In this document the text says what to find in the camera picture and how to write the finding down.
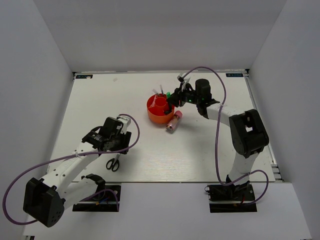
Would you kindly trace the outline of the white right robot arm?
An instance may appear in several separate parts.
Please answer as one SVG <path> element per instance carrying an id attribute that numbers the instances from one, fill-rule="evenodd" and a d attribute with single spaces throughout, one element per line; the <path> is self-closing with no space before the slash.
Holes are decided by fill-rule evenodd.
<path id="1" fill-rule="evenodd" d="M 220 125 L 230 129 L 231 141 L 236 151 L 231 171 L 220 184 L 226 188 L 226 195 L 236 200 L 244 193 L 244 187 L 254 173 L 253 164 L 258 155 L 269 144 L 269 136 L 256 109 L 239 110 L 227 107 L 212 97 L 211 86 L 207 79 L 196 80 L 193 88 L 187 79 L 178 77 L 180 86 L 167 99 L 170 106 L 182 107 L 186 103 L 194 104 L 198 113 L 208 120 L 217 122 L 214 157 L 218 158 Z"/>

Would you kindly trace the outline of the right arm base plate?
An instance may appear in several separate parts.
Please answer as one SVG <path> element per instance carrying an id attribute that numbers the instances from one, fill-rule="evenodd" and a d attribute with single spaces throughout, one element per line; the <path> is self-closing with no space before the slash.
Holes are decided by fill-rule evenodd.
<path id="1" fill-rule="evenodd" d="M 253 186 L 236 190 L 232 186 L 207 185 L 204 191 L 208 195 L 210 213 L 256 213 L 257 205 Z"/>

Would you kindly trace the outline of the green highlighter marker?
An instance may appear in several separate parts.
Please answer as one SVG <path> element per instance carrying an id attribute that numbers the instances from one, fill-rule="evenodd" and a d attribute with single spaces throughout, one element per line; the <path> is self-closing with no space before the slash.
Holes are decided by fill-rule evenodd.
<path id="1" fill-rule="evenodd" d="M 169 115 L 170 113 L 172 113 L 174 111 L 175 106 L 173 105 L 173 93 L 167 92 L 165 95 L 165 106 L 163 109 L 163 113 L 165 115 Z"/>

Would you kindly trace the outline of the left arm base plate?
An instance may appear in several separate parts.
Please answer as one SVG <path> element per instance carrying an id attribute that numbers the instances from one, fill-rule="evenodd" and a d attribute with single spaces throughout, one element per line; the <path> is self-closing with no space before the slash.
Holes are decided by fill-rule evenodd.
<path id="1" fill-rule="evenodd" d="M 73 212 L 88 212 L 88 213 L 116 213 L 120 209 L 120 200 L 121 200 L 121 184 L 111 184 L 105 185 L 106 189 L 110 191 L 105 191 L 99 193 L 98 195 L 81 201 L 72 207 Z"/>

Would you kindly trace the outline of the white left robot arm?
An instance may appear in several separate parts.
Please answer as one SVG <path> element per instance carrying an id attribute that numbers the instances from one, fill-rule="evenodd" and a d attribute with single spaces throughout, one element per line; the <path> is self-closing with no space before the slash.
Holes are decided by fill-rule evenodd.
<path id="1" fill-rule="evenodd" d="M 106 181 L 97 174 L 87 174 L 77 183 L 73 180 L 102 154 L 110 154 L 106 169 L 119 169 L 120 155 L 129 150 L 131 132 L 127 130 L 131 117 L 120 114 L 106 118 L 102 126 L 85 135 L 74 151 L 74 157 L 64 160 L 52 172 L 40 179 L 30 179 L 25 187 L 23 210 L 46 227 L 54 226 L 64 211 L 83 199 L 99 200 L 105 196 Z"/>

